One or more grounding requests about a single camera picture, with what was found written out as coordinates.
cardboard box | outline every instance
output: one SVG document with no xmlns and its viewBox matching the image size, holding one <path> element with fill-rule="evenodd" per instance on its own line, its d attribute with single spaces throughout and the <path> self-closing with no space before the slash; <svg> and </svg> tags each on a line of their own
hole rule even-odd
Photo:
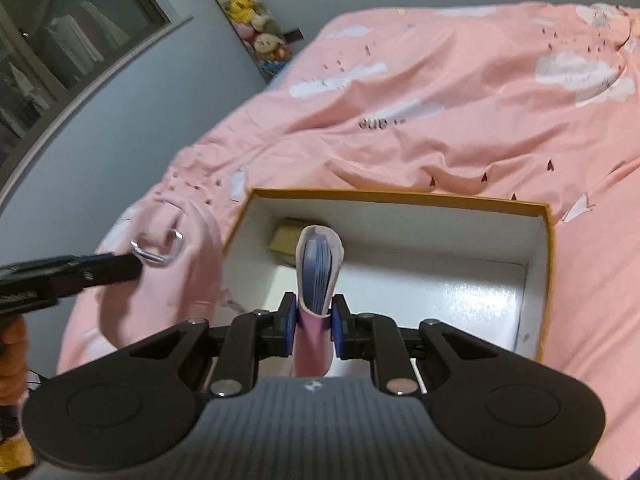
<svg viewBox="0 0 640 480">
<path fill-rule="evenodd" d="M 437 318 L 528 358 L 541 359 L 554 237 L 542 204 L 357 190 L 255 189 L 225 247 L 225 286 L 247 310 L 277 310 L 296 273 L 269 246 L 285 218 L 314 219 L 342 239 L 336 293 L 354 313 L 417 328 Z M 234 313 L 220 309 L 216 324 Z M 286 373 L 282 362 L 260 373 Z M 330 375 L 368 374 L 334 360 Z"/>
</svg>

pink bedsheet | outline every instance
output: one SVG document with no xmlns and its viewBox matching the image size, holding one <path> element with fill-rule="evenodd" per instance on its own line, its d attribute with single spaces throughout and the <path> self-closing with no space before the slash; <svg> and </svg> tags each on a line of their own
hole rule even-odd
<svg viewBox="0 0 640 480">
<path fill-rule="evenodd" d="M 180 194 L 206 205 L 226 238 L 252 187 L 551 204 L 558 250 L 544 361 L 602 398 L 607 429 L 593 460 L 624 478 L 640 465 L 639 18 L 534 3 L 341 16 L 277 91 L 183 149 L 137 208 L 154 193 Z M 130 236 L 125 218 L 101 248 Z M 97 318 L 95 293 L 83 294 L 60 370 L 113 349 Z"/>
</svg>

white logo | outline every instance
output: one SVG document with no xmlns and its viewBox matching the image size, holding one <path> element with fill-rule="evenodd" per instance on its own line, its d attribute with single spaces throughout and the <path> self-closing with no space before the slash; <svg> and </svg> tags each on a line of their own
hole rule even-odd
<svg viewBox="0 0 640 480">
<path fill-rule="evenodd" d="M 305 390 L 311 392 L 312 394 L 316 393 L 318 390 L 322 390 L 322 388 L 324 388 L 324 384 L 322 384 L 320 381 L 316 381 L 315 379 L 313 381 L 305 383 Z"/>
</svg>

human hand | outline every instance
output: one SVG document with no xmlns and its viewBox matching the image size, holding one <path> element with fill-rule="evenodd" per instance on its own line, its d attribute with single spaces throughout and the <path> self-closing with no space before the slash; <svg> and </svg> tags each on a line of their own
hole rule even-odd
<svg viewBox="0 0 640 480">
<path fill-rule="evenodd" d="M 1 335 L 6 345 L 0 356 L 0 406 L 16 404 L 27 388 L 27 323 L 17 316 Z"/>
</svg>

silver screw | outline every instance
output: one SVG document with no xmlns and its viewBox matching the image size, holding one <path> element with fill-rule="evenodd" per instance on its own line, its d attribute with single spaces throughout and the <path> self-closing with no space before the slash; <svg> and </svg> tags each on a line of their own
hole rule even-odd
<svg viewBox="0 0 640 480">
<path fill-rule="evenodd" d="M 216 397 L 233 397 L 242 391 L 242 384 L 234 379 L 220 379 L 210 389 Z"/>
<path fill-rule="evenodd" d="M 418 383 L 413 379 L 391 379 L 386 384 L 386 389 L 394 395 L 411 395 L 418 390 Z"/>
</svg>

